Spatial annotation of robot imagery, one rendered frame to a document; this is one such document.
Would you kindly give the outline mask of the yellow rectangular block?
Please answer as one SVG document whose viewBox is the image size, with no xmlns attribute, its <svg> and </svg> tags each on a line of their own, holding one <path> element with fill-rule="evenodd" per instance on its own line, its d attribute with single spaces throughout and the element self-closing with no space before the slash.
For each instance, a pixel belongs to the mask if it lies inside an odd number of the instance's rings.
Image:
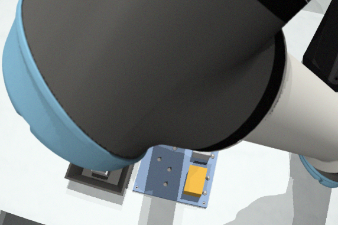
<svg viewBox="0 0 338 225">
<path fill-rule="evenodd" d="M 201 197 L 207 168 L 190 165 L 183 194 Z"/>
</svg>

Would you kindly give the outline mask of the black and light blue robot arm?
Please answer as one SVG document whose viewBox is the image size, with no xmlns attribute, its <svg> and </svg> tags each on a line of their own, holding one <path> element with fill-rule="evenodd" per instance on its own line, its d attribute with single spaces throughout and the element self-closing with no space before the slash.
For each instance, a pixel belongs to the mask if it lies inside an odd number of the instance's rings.
<svg viewBox="0 0 338 225">
<path fill-rule="evenodd" d="M 282 30 L 310 1 L 18 0 L 6 91 L 31 133 L 82 168 L 247 141 L 298 154 L 337 188 L 338 92 Z"/>
</svg>

